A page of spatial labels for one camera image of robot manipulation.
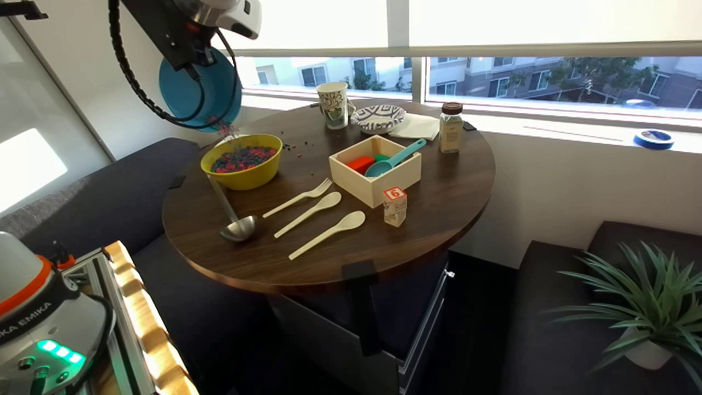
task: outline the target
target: table top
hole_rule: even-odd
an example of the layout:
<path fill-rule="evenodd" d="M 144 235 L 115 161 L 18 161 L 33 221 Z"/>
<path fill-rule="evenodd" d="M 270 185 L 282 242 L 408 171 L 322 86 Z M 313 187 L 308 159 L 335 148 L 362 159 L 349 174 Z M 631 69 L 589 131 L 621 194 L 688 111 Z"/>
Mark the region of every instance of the table top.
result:
<path fill-rule="evenodd" d="M 355 105 L 396 103 L 408 114 L 440 111 L 408 101 L 355 101 Z M 282 112 L 241 127 L 245 135 L 277 135 L 285 142 L 277 178 L 254 192 L 227 192 L 240 218 L 264 215 L 282 202 L 315 189 L 329 178 L 329 157 L 367 139 L 355 127 L 327 133 L 318 108 Z M 369 210 L 340 187 L 342 202 L 313 215 L 308 222 L 274 240 L 274 234 L 306 213 L 318 201 L 299 202 L 268 221 L 264 234 L 246 244 L 220 238 L 228 215 L 217 202 L 208 178 L 193 166 L 178 189 L 165 199 L 165 234 L 175 250 L 204 278 L 220 284 L 264 295 L 294 293 L 302 287 L 338 285 L 342 269 L 374 262 L 378 274 L 445 252 L 478 221 L 495 185 L 495 154 L 480 133 L 465 133 L 458 154 L 440 154 L 440 142 L 422 149 L 422 183 L 407 189 L 408 218 L 399 229 L 385 224 L 385 210 Z M 288 255 L 335 227 L 342 215 L 365 212 L 367 224 L 338 234 L 297 262 Z"/>

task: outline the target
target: dark sofa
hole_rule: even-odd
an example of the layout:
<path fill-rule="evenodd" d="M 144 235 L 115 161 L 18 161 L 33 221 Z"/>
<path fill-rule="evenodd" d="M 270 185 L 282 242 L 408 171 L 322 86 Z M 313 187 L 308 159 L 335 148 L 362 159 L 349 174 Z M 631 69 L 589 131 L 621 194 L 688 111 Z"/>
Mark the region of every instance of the dark sofa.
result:
<path fill-rule="evenodd" d="M 621 262 L 619 244 L 656 244 L 677 250 L 681 263 L 702 266 L 702 238 L 653 227 L 604 222 L 589 250 Z M 679 360 L 661 371 L 645 371 L 619 360 L 604 371 L 589 373 L 602 349 L 619 332 L 602 323 L 546 325 L 545 309 L 589 304 L 592 293 L 557 270 L 584 270 L 577 249 L 534 242 L 518 270 L 510 343 L 502 364 L 502 395 L 688 395 L 698 393 Z"/>
<path fill-rule="evenodd" d="M 197 159 L 196 143 L 165 139 L 0 218 L 0 229 L 43 255 L 53 242 L 77 257 L 123 242 L 197 388 L 234 393 L 227 370 L 272 314 L 264 297 L 191 270 L 163 234 L 165 194 Z"/>

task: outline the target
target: potted plant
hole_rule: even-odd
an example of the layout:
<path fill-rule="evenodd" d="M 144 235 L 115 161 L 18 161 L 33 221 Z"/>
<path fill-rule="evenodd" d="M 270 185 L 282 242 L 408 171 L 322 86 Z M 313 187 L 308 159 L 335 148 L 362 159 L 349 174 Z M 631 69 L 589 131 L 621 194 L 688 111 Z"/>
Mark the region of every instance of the potted plant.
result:
<path fill-rule="evenodd" d="M 552 309 L 555 323 L 604 320 L 624 334 L 604 349 L 604 358 L 592 370 L 604 370 L 619 358 L 658 370 L 666 353 L 681 360 L 697 386 L 702 391 L 702 272 L 694 263 L 681 266 L 677 255 L 642 242 L 642 250 L 621 247 L 626 266 L 611 263 L 592 252 L 579 257 L 586 272 L 563 270 L 579 280 L 596 297 L 586 305 L 564 305 Z"/>

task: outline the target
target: glass jar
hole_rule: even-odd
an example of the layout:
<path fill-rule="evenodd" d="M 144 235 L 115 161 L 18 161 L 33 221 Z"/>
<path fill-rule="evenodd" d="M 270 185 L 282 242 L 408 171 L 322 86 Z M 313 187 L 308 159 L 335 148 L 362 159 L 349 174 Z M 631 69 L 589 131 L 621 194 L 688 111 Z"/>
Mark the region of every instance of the glass jar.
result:
<path fill-rule="evenodd" d="M 440 122 L 440 152 L 442 154 L 457 154 L 461 152 L 461 118 L 464 105 L 457 101 L 442 105 L 442 122 Z"/>

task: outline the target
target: yellow bowl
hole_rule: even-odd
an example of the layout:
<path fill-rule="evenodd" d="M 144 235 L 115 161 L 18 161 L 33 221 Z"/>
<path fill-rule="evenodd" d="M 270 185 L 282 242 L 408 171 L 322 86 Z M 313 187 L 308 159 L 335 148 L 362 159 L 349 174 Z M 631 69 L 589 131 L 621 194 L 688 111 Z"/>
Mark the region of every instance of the yellow bowl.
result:
<path fill-rule="evenodd" d="M 245 149 L 245 148 L 272 148 L 277 152 L 268 161 L 241 171 L 227 171 L 227 174 L 213 171 L 213 166 L 217 159 L 222 159 L 224 154 L 230 154 L 234 149 Z M 250 135 L 250 136 L 237 136 L 234 142 L 224 142 L 213 149 L 208 149 L 201 161 L 201 169 L 227 189 L 250 192 L 268 185 L 280 174 L 282 159 L 283 159 L 283 142 L 280 136 Z"/>

